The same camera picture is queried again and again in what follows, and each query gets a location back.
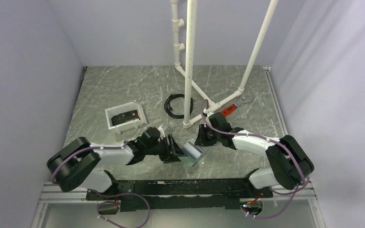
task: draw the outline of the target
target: gray marble table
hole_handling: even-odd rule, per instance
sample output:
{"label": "gray marble table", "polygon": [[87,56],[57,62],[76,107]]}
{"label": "gray marble table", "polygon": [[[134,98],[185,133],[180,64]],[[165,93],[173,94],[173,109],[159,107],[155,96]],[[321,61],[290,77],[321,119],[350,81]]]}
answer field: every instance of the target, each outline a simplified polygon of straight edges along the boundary
{"label": "gray marble table", "polygon": [[[245,66],[194,66],[193,79],[213,101],[218,102],[237,90],[244,71]],[[173,66],[88,67],[65,145],[79,136],[94,143],[117,144],[136,138],[147,127],[163,124],[168,126],[167,133],[172,133],[182,146],[189,139],[196,138],[199,122],[184,129],[181,119],[167,115],[163,104],[171,93],[184,93],[184,77]],[[253,68],[243,96],[252,96],[253,102],[243,104],[227,117],[232,127],[242,127],[269,137],[283,136],[262,67]],[[196,116],[203,99],[194,89],[192,97],[196,100],[192,116]],[[118,135],[108,129],[104,110],[131,101],[143,106],[147,124]],[[174,113],[183,113],[182,98],[172,101],[171,105]],[[98,169],[109,170],[118,180],[143,180],[243,177],[255,168],[266,166],[269,164],[261,156],[219,144],[207,147],[203,159],[192,167],[186,167],[182,162],[163,164],[157,156],[146,156],[135,165],[107,165]]]}

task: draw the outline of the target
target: marble tabletop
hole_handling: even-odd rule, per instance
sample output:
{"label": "marble tabletop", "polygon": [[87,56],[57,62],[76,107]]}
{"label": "marble tabletop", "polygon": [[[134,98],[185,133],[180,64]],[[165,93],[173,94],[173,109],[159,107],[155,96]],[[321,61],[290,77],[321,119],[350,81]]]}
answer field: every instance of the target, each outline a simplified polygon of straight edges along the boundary
{"label": "marble tabletop", "polygon": [[[213,101],[218,102],[237,90],[245,68],[194,66],[193,79]],[[88,67],[65,145],[80,136],[93,143],[119,144],[140,136],[147,127],[163,124],[168,127],[166,133],[172,133],[182,146],[189,139],[196,138],[199,122],[184,129],[181,119],[172,119],[167,115],[163,105],[171,93],[184,93],[184,77],[173,66]],[[252,69],[243,96],[252,96],[253,102],[243,104],[226,117],[232,127],[242,127],[269,137],[283,136],[262,67],[255,66]],[[195,102],[191,117],[194,117],[200,113],[203,99],[194,89],[192,98]],[[131,101],[142,105],[147,124],[138,130],[118,135],[108,129],[104,110]],[[174,113],[183,113],[182,98],[172,101],[171,106]],[[259,155],[218,144],[207,147],[203,159],[192,167],[186,167],[182,162],[163,164],[157,156],[146,156],[142,162],[131,166],[106,165],[97,168],[110,171],[118,180],[147,180],[244,177],[255,168],[267,166],[268,161]]]}

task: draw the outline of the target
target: coiled black cable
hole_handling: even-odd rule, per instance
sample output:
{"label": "coiled black cable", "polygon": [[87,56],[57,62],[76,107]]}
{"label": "coiled black cable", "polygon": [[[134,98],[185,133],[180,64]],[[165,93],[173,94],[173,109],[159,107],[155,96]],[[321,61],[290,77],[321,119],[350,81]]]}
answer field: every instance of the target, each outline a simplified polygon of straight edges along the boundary
{"label": "coiled black cable", "polygon": [[[171,94],[167,98],[166,102],[164,103],[164,110],[170,117],[172,117],[174,119],[183,119],[184,118],[184,114],[182,114],[182,115],[173,114],[173,108],[171,108],[171,106],[170,106],[170,102],[179,97],[185,97],[185,96],[184,96],[184,94]],[[194,101],[195,100],[191,97],[190,114],[192,113],[192,110],[194,109]]]}

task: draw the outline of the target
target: table surface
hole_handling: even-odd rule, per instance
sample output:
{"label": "table surface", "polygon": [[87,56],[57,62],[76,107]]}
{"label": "table surface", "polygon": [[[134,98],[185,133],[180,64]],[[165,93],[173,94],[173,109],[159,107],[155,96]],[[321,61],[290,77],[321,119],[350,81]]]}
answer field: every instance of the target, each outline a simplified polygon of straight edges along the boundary
{"label": "table surface", "polygon": [[[245,66],[194,66],[193,79],[203,91],[218,102],[237,90]],[[189,129],[183,128],[183,120],[172,119],[163,109],[171,93],[184,93],[184,77],[173,66],[95,66],[88,67],[65,145],[84,136],[92,143],[119,144],[140,136],[148,127],[166,125],[166,133],[172,133],[182,146],[195,139],[199,122]],[[243,104],[227,116],[232,127],[242,127],[250,132],[269,137],[283,136],[281,123],[276,113],[273,97],[262,67],[252,69],[243,93],[253,102]],[[200,113],[203,99],[193,89],[195,99],[191,117]],[[226,104],[225,108],[239,98]],[[121,135],[109,130],[104,110],[134,101],[141,104],[147,124],[138,130],[129,130]],[[171,102],[174,113],[183,113],[183,99]],[[247,151],[232,150],[221,144],[206,147],[202,160],[192,167],[182,162],[163,164],[158,156],[146,156],[135,165],[106,165],[97,167],[110,171],[118,180],[146,179],[195,179],[244,177],[256,168],[268,167],[263,157]]]}

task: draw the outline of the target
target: small box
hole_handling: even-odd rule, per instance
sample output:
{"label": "small box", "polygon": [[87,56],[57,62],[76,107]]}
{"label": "small box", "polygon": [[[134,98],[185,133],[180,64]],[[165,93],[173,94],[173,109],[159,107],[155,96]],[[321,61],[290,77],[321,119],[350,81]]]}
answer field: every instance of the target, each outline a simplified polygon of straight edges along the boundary
{"label": "small box", "polygon": [[[114,129],[117,132],[117,134],[121,134],[122,132],[131,130],[134,128],[138,129],[140,126],[147,124],[142,105],[137,104],[135,102],[129,102],[129,103],[115,106],[112,108],[107,108],[105,110],[105,113],[106,113],[108,129],[109,130]],[[125,123],[113,125],[113,121],[111,119],[114,116],[117,116],[120,114],[124,115],[125,113],[131,113],[132,115],[135,115],[137,113],[138,117],[136,119],[127,121]]]}

